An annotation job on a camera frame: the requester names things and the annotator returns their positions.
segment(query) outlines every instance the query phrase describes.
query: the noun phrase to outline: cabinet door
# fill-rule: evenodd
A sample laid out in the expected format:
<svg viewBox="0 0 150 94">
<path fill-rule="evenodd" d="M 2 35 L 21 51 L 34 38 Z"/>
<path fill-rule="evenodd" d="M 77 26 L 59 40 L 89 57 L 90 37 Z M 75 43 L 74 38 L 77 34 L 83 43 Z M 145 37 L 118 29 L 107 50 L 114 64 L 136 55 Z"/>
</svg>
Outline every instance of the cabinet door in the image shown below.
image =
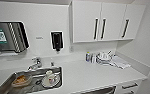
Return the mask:
<svg viewBox="0 0 150 94">
<path fill-rule="evenodd" d="M 144 13 L 144 5 L 127 5 L 119 39 L 134 39 Z"/>
<path fill-rule="evenodd" d="M 118 39 L 125 8 L 126 4 L 102 3 L 99 41 Z"/>
<path fill-rule="evenodd" d="M 142 80 L 118 84 L 114 94 L 136 94 Z"/>
<path fill-rule="evenodd" d="M 97 41 L 101 3 L 73 1 L 73 42 Z"/>
</svg>

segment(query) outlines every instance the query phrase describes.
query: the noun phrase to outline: white wall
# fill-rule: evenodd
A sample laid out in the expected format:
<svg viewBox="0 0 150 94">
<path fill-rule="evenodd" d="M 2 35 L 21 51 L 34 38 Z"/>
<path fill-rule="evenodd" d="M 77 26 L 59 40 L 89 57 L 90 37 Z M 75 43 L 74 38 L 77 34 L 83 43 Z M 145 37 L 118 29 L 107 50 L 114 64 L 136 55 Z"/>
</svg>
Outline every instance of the white wall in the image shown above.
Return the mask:
<svg viewBox="0 0 150 94">
<path fill-rule="evenodd" d="M 150 66 L 150 0 L 136 0 L 133 4 L 147 5 L 137 37 L 133 41 L 119 41 L 117 51 Z M 138 94 L 150 94 L 150 74 Z"/>
<path fill-rule="evenodd" d="M 17 64 L 4 62 L 38 57 L 65 56 L 86 51 L 116 51 L 117 41 L 77 43 L 70 46 L 68 30 L 68 5 L 49 5 L 0 2 L 0 21 L 22 21 L 30 47 L 18 56 L 0 57 L 0 69 L 24 67 L 33 63 Z M 63 46 L 59 54 L 52 49 L 51 31 L 63 31 Z"/>
</svg>

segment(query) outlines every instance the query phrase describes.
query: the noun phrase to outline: faucet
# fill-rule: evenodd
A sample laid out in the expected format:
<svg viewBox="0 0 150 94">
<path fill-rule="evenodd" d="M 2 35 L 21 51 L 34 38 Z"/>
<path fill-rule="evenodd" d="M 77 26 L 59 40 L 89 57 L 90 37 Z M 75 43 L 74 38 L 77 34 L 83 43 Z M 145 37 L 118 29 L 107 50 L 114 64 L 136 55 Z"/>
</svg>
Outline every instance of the faucet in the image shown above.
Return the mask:
<svg viewBox="0 0 150 94">
<path fill-rule="evenodd" d="M 41 63 L 40 57 L 33 58 L 32 60 L 34 60 L 34 62 L 36 62 L 36 64 L 30 66 L 28 68 L 28 70 L 36 70 L 37 68 L 42 67 L 42 63 Z"/>
</svg>

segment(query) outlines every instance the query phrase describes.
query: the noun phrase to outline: appliance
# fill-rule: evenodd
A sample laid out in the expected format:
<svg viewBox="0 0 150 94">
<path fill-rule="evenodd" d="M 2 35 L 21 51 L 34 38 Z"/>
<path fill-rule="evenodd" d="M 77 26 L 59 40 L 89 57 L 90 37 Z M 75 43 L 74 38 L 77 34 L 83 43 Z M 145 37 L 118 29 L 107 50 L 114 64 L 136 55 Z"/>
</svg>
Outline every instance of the appliance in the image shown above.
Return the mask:
<svg viewBox="0 0 150 94">
<path fill-rule="evenodd" d="M 22 22 L 0 22 L 0 52 L 20 53 L 29 47 Z"/>
</svg>

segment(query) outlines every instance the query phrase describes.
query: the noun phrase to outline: paper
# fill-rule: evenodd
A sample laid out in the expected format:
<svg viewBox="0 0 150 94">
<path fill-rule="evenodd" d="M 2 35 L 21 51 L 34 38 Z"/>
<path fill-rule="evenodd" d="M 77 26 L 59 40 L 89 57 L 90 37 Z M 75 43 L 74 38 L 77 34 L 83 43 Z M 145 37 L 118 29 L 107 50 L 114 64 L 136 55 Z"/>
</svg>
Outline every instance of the paper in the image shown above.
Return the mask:
<svg viewBox="0 0 150 94">
<path fill-rule="evenodd" d="M 112 58 L 112 60 L 110 61 L 110 64 L 112 66 L 116 66 L 116 67 L 121 68 L 121 69 L 124 69 L 124 68 L 127 68 L 127 67 L 131 67 L 131 65 L 128 64 L 127 61 L 119 58 L 118 56 L 114 56 Z"/>
</svg>

